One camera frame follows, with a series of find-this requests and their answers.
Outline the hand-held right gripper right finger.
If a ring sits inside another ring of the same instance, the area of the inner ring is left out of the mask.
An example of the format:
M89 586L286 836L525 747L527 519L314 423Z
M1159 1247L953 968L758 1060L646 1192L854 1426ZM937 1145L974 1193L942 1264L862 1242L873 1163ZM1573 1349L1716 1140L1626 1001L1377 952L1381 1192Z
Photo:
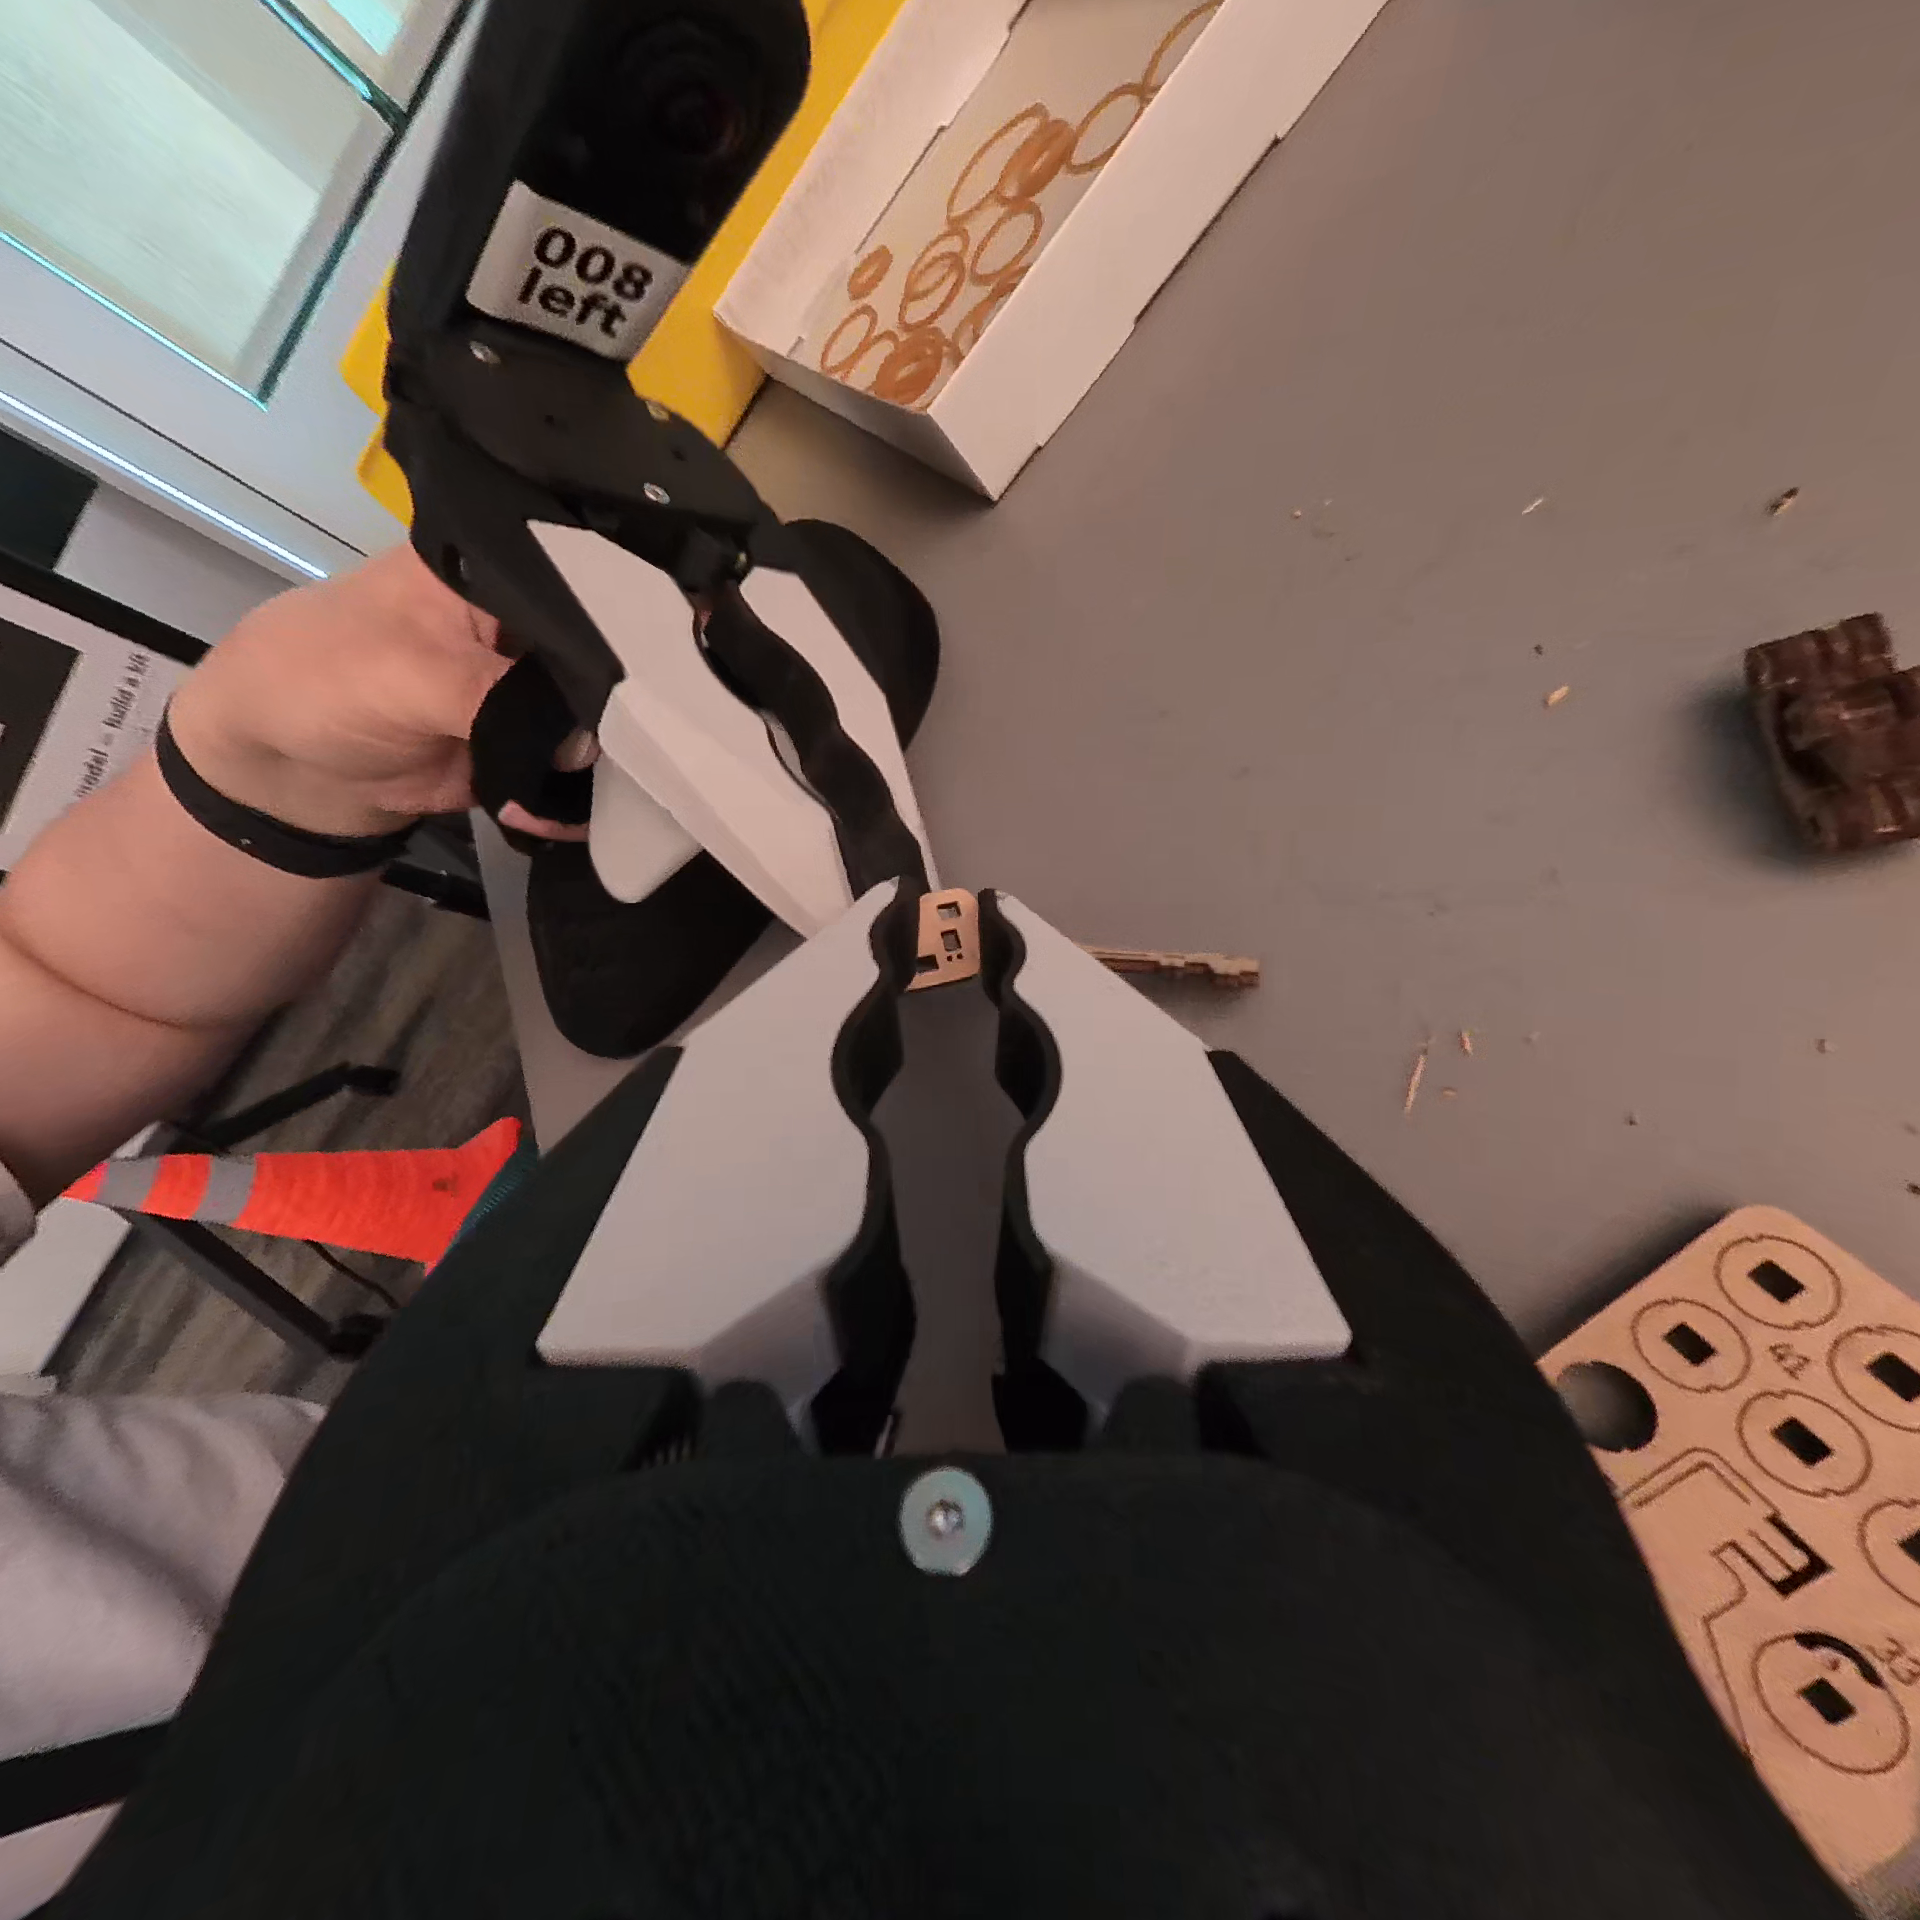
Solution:
M1337 1360L1353 1329L1172 1015L1001 892L979 896L1001 1175L991 1404L1010 1452L1075 1452L1148 1378Z

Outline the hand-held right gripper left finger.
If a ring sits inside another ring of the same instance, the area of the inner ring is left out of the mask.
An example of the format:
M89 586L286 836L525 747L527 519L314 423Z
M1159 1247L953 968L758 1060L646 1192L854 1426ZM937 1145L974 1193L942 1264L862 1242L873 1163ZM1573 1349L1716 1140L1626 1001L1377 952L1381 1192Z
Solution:
M876 1111L919 931L919 884L887 880L666 1051L543 1363L765 1385L818 1452L883 1452L916 1308Z

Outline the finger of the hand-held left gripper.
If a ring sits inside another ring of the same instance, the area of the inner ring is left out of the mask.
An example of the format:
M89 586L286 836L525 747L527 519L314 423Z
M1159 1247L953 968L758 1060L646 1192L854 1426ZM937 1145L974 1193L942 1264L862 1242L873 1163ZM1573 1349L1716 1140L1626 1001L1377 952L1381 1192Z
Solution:
M751 569L707 596L701 652L758 721L774 773L823 821L849 896L883 880L927 890L937 877L921 802L906 770L906 737L884 666L919 666L900 641L915 623L841 620L858 605L828 600L790 569Z
M873 888L858 877L858 832L879 840L883 880L900 873L894 713L798 572L755 567L741 600L823 685L830 721L873 769L854 775L849 801L817 796L795 773L799 755L782 756L774 732L798 741L795 723L773 725L722 684L698 641L693 603L663 569L586 529L538 519L530 533L621 667L597 728L604 773L595 799L611 801L613 815L589 828L607 893L634 901L644 880L666 876L673 832L653 825L653 815L806 938Z

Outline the small wooden model part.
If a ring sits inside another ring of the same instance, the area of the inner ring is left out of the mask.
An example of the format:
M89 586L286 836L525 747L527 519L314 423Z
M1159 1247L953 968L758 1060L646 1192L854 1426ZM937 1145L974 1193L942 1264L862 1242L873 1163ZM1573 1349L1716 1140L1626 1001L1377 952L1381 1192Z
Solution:
M969 890L951 888L924 893L915 969L906 988L931 992L980 973L979 901Z

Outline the long wooden strip part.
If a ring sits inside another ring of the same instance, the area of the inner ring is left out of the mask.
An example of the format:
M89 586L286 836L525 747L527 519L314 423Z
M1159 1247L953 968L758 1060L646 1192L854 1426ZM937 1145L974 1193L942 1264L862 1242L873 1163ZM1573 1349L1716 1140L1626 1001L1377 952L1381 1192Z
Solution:
M1261 965L1222 952L1166 952L1084 944L1084 953L1117 977L1185 980L1249 992L1261 983Z

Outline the person's left forearm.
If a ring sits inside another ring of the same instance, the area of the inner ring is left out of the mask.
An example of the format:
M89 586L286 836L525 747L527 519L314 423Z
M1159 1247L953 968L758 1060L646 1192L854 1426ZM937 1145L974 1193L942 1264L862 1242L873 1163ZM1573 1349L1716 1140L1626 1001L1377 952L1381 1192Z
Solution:
M151 752L71 807L2 893L2 1163L27 1202L218 1084L375 896L220 841Z

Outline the person's left hand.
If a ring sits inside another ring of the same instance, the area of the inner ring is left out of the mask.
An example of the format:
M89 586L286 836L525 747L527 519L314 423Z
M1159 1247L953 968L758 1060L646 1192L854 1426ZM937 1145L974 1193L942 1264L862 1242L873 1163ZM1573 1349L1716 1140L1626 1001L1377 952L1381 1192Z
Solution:
M225 799L375 836L474 802L474 717L509 666L495 620L399 544L246 616L166 723Z

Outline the yellow sheet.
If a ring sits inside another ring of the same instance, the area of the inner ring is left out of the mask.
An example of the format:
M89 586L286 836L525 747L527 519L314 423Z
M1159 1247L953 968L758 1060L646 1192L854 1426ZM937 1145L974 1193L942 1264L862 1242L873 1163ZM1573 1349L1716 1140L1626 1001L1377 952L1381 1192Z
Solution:
M731 443L765 379L762 361L719 322L715 306L898 12L898 2L804 2L809 77L799 113L631 367L631 385L641 395L663 402L715 445ZM406 525L413 503L383 443L388 402L382 385L391 346L391 289L388 280L378 285L349 336L340 373L347 392L375 419L372 436L356 459L356 481L375 505Z

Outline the black wristband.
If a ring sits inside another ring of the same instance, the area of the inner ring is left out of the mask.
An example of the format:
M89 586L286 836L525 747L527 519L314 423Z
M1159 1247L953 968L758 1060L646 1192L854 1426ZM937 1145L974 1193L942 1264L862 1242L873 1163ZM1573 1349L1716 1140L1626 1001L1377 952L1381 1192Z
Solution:
M300 880L355 880L388 868L421 825L417 816L396 832L335 834L298 828L266 810L233 801L211 784L181 752L173 708L163 708L153 737L161 781L188 821L257 865Z

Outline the black stand base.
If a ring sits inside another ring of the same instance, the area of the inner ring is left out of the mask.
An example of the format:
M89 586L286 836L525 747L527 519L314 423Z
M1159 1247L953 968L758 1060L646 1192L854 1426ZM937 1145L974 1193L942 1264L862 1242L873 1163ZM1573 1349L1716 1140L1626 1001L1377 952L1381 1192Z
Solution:
M274 1124L315 1111L335 1095L391 1098L399 1089L399 1073L386 1066L335 1064L303 1081L260 1098L231 1116L206 1120L203 1127L165 1123L156 1132L157 1148L222 1155L245 1145ZM386 1312L349 1312L326 1319L318 1308L278 1284L273 1273L251 1263L213 1228L157 1216L130 1213L135 1235L163 1248L171 1259L213 1293L245 1312L283 1346L309 1360L362 1360L391 1323Z

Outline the glass window pane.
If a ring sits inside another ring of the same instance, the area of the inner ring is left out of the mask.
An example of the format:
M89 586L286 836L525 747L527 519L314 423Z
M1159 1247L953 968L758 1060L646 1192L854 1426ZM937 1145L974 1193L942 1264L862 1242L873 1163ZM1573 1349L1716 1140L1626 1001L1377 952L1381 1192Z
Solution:
M270 399L468 12L5 2L5 255Z

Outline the white cardboard box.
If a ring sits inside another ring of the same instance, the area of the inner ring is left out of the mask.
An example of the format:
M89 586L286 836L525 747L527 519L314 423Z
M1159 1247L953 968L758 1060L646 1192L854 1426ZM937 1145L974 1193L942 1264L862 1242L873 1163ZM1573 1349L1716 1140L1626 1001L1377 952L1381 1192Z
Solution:
M769 378L997 499L1381 12L900 5L715 315Z

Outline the person's grey clothing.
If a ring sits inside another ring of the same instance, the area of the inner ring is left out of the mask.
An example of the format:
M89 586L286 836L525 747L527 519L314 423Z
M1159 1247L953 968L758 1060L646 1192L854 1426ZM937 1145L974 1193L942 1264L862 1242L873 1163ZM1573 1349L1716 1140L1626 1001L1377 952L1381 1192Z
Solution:
M166 1721L324 1405L5 1396L2 1759Z

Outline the dark brown wooden block assembly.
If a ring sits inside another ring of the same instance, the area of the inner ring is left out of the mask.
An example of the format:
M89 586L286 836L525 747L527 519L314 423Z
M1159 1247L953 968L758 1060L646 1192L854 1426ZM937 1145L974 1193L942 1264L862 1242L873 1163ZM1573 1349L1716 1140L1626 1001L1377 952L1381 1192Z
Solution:
M1918 836L1918 669L1882 613L1743 652L1767 769L1804 844L1850 857Z

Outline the framed wall poster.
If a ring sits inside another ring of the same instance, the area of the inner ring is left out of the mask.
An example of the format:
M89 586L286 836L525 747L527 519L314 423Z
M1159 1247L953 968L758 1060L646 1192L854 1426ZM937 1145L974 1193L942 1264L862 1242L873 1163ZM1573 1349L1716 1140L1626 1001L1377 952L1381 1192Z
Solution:
M151 747L203 641L2 557L2 868Z

